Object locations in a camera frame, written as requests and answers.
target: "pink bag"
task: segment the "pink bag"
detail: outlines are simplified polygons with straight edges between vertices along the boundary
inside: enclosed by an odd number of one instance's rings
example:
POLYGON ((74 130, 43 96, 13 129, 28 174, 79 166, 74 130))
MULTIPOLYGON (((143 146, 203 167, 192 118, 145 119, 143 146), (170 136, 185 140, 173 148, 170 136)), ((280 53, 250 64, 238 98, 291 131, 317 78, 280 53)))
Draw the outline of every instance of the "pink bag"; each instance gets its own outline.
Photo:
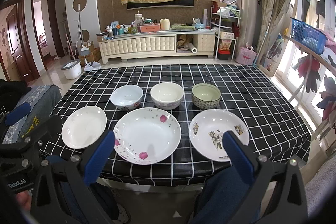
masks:
POLYGON ((252 65, 257 53, 253 51, 253 48, 250 45, 247 45, 246 48, 241 47, 236 58, 236 62, 242 65, 252 65))

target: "round wall decoration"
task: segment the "round wall decoration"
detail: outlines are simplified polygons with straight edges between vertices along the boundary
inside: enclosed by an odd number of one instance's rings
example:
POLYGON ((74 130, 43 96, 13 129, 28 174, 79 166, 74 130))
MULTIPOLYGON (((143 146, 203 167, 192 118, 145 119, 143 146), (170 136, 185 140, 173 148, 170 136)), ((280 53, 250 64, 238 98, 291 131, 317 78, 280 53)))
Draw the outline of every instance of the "round wall decoration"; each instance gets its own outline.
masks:
POLYGON ((82 30, 84 42, 88 42, 90 39, 90 33, 87 30, 82 30))
POLYGON ((73 9, 76 12, 78 12, 78 4, 80 4, 80 9, 81 11, 83 11, 86 6, 86 0, 74 0, 73 1, 73 9))

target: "white plate with pink flowers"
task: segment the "white plate with pink flowers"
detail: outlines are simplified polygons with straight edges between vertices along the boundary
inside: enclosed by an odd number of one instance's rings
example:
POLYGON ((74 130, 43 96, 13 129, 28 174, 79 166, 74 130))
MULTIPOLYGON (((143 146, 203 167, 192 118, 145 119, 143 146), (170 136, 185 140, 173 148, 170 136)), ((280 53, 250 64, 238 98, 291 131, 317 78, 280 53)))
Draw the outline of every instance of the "white plate with pink flowers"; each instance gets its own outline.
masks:
POLYGON ((175 151, 181 140, 181 127, 169 112, 145 107, 124 115, 115 125, 114 134, 114 149, 120 157, 149 165, 175 151))

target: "plate with cartoon print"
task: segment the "plate with cartoon print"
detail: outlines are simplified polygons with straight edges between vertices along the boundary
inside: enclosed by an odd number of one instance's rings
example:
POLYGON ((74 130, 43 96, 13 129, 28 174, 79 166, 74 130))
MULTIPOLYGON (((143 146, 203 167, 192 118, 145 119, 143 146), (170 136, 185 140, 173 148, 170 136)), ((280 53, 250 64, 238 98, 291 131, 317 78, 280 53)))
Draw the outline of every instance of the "plate with cartoon print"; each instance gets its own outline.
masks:
POLYGON ((223 148, 223 133, 232 130, 244 145, 249 144, 249 130, 233 113, 223 109, 208 109, 198 113, 190 122, 189 138, 195 149, 214 161, 230 161, 223 148))
POLYGON ((124 115, 115 125, 114 134, 114 149, 120 157, 149 165, 175 151, 181 140, 181 127, 167 111, 145 107, 124 115))

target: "ceramic bowl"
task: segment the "ceramic bowl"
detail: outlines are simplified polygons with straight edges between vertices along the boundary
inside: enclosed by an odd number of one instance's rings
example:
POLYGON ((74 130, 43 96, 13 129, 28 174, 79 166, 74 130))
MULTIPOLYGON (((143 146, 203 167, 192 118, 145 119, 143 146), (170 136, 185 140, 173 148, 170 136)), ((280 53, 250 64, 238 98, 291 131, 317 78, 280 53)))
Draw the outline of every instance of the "ceramic bowl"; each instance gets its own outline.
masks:
POLYGON ((223 148, 223 133, 232 130, 243 145, 249 144, 249 130, 233 113, 222 109, 208 109, 198 113, 190 122, 189 138, 194 148, 214 161, 230 161, 223 148))
POLYGON ((114 149, 123 159, 149 165, 169 157, 181 139, 176 118, 159 108, 139 108, 124 115, 114 127, 114 149))
POLYGON ((192 101, 200 109, 214 108, 221 100, 221 91, 214 85, 200 83, 192 88, 192 101))
POLYGON ((140 105, 143 90, 137 85, 123 85, 112 92, 110 101, 120 110, 133 110, 140 105))
POLYGON ((178 107, 183 99, 183 88, 172 82, 156 84, 151 89, 151 97, 158 108, 172 110, 178 107))
POLYGON ((62 127, 62 140, 70 148, 85 148, 99 139, 106 122, 106 114, 100 107, 82 107, 66 119, 62 127))

